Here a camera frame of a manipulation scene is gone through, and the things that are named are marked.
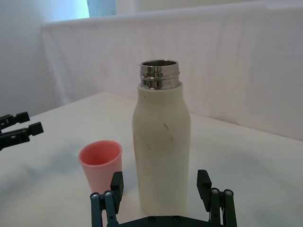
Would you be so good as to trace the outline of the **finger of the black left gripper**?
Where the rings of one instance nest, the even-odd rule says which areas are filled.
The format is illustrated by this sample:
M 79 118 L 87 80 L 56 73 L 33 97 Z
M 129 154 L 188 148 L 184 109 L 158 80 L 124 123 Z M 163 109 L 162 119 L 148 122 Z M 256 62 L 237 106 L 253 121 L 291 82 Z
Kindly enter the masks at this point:
M 0 149 L 12 147 L 21 143 L 30 141 L 30 136 L 36 136 L 44 132 L 40 122 L 29 125 L 14 131 L 8 131 L 0 134 Z
M 17 123 L 24 123 L 30 121 L 27 112 L 18 113 L 16 115 L 7 114 L 0 118 L 0 129 L 3 130 Z

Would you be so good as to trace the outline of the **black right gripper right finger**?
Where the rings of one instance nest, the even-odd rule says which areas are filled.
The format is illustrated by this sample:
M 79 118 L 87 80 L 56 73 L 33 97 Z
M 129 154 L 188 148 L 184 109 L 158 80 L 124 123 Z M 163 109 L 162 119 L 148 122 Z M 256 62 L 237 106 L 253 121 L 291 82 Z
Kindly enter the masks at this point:
M 236 227 L 234 192 L 213 187 L 206 170 L 198 170 L 196 185 L 205 210 L 209 213 L 210 226 Z

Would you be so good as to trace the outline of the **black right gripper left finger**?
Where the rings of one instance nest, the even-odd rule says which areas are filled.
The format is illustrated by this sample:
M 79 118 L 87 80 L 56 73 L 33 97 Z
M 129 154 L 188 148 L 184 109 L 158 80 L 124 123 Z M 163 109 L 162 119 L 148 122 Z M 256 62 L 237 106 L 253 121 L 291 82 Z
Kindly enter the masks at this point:
M 116 214 L 119 212 L 120 202 L 124 190 L 123 173 L 115 172 L 113 174 L 110 190 L 103 194 L 94 192 L 90 195 L 91 203 L 91 226 L 102 227 L 102 211 L 106 211 L 107 227 L 118 227 L 119 223 Z

